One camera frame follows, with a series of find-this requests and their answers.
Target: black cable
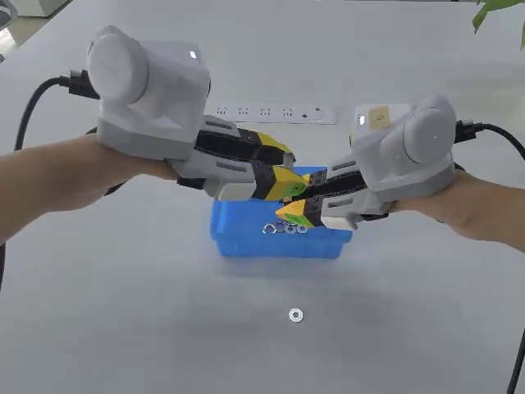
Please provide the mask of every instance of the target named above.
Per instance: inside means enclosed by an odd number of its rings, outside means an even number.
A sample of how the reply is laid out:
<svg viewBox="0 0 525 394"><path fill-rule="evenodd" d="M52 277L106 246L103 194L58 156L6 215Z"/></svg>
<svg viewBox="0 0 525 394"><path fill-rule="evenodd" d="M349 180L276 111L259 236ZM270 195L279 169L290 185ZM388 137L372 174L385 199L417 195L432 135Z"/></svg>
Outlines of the black cable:
<svg viewBox="0 0 525 394"><path fill-rule="evenodd" d="M24 114L22 115L22 120L18 127L18 133L16 134L15 149L21 150L24 146L25 132L27 131L27 126L30 123L31 115L33 114L34 107L36 107L37 102L43 96L48 89L51 89L53 86L69 86L69 78L66 76L59 76L58 78L51 78L43 82L33 93L30 101L25 106ZM0 245L0 291L2 290L3 282L3 272L6 267L6 244Z"/></svg>
<svg viewBox="0 0 525 394"><path fill-rule="evenodd" d="M525 358L525 330L523 331L522 341L519 344L518 354L516 355L516 362L512 376L510 377L509 386L507 387L507 394L514 394L516 386L518 385L519 374L522 372L523 358Z"/></svg>
<svg viewBox="0 0 525 394"><path fill-rule="evenodd" d="M478 130L476 130L476 132L481 130L490 130L504 137L512 144L513 147L516 148L522 159L525 160L525 147L523 147L522 143L519 142L516 137L510 134L507 130L489 123L476 124L475 126L478 126ZM521 373L523 367L523 359L525 359L525 331L523 331L522 340L519 343L518 354L516 355L516 361L514 362L512 376L510 377L510 382L507 386L507 394L514 394L516 391L519 374Z"/></svg>
<svg viewBox="0 0 525 394"><path fill-rule="evenodd" d="M25 106L24 114L22 115L22 120L18 127L18 134L16 135L15 142L15 152L21 150L24 146L25 132L27 131L27 126L30 123L31 115L33 115L34 107L36 107L37 102L43 96L44 93L53 86L60 85L64 87L69 87L69 78L66 76L59 76L58 78L51 78L42 83L31 96L30 101Z"/></svg>
<svg viewBox="0 0 525 394"><path fill-rule="evenodd" d="M18 133L16 134L16 142L14 151L21 150L24 147L25 133L27 132L27 126L30 123L31 115L33 115L36 104L42 98L43 94L46 93L53 86L61 86L69 89L70 94L75 96L86 97L88 99L100 99L86 70L83 71L71 71L70 76L58 76L57 78L51 78L43 82L33 93L30 101L25 106L24 114L18 126ZM113 186L110 188L106 195L110 195L117 191L123 184ZM6 266L6 244L0 245L0 291L2 290L3 272Z"/></svg>
<svg viewBox="0 0 525 394"><path fill-rule="evenodd" d="M501 127L491 125L489 123L482 123L483 130L490 130L494 131L495 133L501 135L505 139L507 139L508 142L512 144L513 147L516 148L516 150L519 152L519 154L522 156L522 159L525 160L525 147L519 142L516 137L514 137L512 134L510 134L507 130L502 129Z"/></svg>

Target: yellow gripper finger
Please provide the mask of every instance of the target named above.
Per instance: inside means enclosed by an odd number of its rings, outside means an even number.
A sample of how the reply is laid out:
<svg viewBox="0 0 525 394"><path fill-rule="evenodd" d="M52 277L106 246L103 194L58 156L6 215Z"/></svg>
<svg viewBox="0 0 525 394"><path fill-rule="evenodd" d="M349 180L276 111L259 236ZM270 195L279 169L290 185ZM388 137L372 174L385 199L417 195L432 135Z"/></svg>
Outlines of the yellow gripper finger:
<svg viewBox="0 0 525 394"><path fill-rule="evenodd" d="M308 181L302 176L284 167L254 163L253 173L256 190L252 197L255 199L279 201L286 197L300 195L308 185Z"/></svg>

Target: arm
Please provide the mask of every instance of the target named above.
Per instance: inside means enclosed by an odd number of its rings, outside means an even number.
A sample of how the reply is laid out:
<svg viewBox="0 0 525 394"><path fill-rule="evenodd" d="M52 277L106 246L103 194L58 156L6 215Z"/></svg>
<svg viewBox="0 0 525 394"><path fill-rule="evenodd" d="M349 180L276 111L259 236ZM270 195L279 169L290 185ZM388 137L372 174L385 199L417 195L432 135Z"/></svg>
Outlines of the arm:
<svg viewBox="0 0 525 394"><path fill-rule="evenodd" d="M482 181L457 171L453 185L428 199L401 201L395 211L414 210L448 224L461 236L495 241L525 252L525 190Z"/></svg>
<svg viewBox="0 0 525 394"><path fill-rule="evenodd" d="M103 147L95 135L0 157L0 243L45 213L82 208L139 174L176 179L165 164Z"/></svg>

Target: green plant leaf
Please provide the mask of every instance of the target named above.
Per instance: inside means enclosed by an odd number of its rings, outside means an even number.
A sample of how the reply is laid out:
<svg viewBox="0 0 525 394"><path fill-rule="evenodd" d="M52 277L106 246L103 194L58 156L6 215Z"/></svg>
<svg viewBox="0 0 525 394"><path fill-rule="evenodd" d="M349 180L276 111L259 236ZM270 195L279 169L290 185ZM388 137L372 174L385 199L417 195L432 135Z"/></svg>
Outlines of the green plant leaf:
<svg viewBox="0 0 525 394"><path fill-rule="evenodd" d="M477 31L479 30L479 26L482 25L483 21L486 18L486 13L487 13L486 9L487 9L487 5L484 4L482 9L479 10L476 16L474 16L474 19L472 19L472 26L474 26L474 34L477 33Z"/></svg>
<svg viewBox="0 0 525 394"><path fill-rule="evenodd" d="M521 3L522 0L486 0L487 12L509 8Z"/></svg>
<svg viewBox="0 0 525 394"><path fill-rule="evenodd" d="M523 28L522 28L522 51L523 48L525 48L525 21L523 22Z"/></svg>

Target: label sticker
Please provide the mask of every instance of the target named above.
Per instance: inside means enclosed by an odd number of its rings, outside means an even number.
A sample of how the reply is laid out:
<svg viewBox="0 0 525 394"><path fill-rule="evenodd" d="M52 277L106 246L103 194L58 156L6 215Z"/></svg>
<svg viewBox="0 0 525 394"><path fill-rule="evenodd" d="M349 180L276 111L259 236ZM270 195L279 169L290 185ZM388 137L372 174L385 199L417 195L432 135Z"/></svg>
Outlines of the label sticker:
<svg viewBox="0 0 525 394"><path fill-rule="evenodd" d="M385 129L390 126L390 114L388 105L371 109L368 112L368 120L371 130Z"/></svg>

